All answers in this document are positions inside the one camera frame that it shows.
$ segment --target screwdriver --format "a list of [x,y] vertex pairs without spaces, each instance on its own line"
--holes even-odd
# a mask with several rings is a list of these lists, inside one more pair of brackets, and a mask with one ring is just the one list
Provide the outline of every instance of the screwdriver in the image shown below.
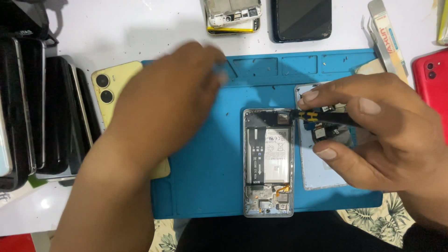
[[362,128],[361,125],[357,124],[349,116],[348,113],[330,113],[330,112],[319,112],[314,110],[299,110],[293,109],[289,112],[289,118],[291,119],[301,119],[306,122],[328,122],[334,124],[344,124],[348,126]]

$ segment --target fingernail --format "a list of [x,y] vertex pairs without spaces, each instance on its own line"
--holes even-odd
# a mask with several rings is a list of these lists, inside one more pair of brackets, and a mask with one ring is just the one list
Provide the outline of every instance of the fingernail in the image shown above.
[[218,81],[221,83],[221,86],[224,86],[228,81],[228,76],[225,71],[218,74]]
[[337,156],[337,153],[330,148],[326,148],[321,152],[316,152],[316,155],[324,160],[331,160]]
[[366,98],[359,98],[359,110],[363,114],[377,115],[381,112],[381,107],[374,101]]
[[305,93],[302,94],[302,97],[306,100],[306,101],[311,101],[314,100],[314,98],[317,97],[317,95],[319,94],[319,91],[306,91]]

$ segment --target red phone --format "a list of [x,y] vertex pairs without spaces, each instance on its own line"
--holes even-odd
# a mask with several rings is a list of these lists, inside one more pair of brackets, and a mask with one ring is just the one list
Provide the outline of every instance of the red phone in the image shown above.
[[415,90],[441,115],[448,144],[448,49],[415,60],[412,71]]

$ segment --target hand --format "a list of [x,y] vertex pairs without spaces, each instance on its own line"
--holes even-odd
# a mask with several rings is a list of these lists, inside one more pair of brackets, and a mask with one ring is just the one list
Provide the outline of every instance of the hand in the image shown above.
[[226,75],[215,47],[190,42],[146,66],[123,89],[105,135],[139,165],[155,165],[180,149],[207,118]]
[[354,187],[436,193],[447,179],[447,148],[440,117],[394,74],[354,75],[302,95],[301,109],[347,104],[351,118],[377,140],[350,150],[334,141],[313,151]]

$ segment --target white table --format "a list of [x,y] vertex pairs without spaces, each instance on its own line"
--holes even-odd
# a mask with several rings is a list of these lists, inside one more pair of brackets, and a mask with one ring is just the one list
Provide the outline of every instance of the white table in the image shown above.
[[[48,49],[47,56],[69,55],[69,62],[90,79],[95,70],[156,59],[189,39],[212,43],[227,56],[369,47],[361,30],[362,16],[366,21],[370,16],[369,0],[333,0],[330,38],[284,44],[270,40],[271,14],[266,1],[262,0],[265,8],[257,33],[211,37],[205,31],[201,0],[69,0],[63,6],[55,4],[62,0],[47,0],[49,9],[62,7],[63,20],[57,37],[60,44]],[[409,71],[413,59],[443,48],[435,43],[438,0],[384,2]],[[56,14],[51,10],[48,14],[55,32]],[[412,75],[408,79],[414,82]],[[4,206],[0,209],[0,236],[56,229],[70,191],[52,182]]]

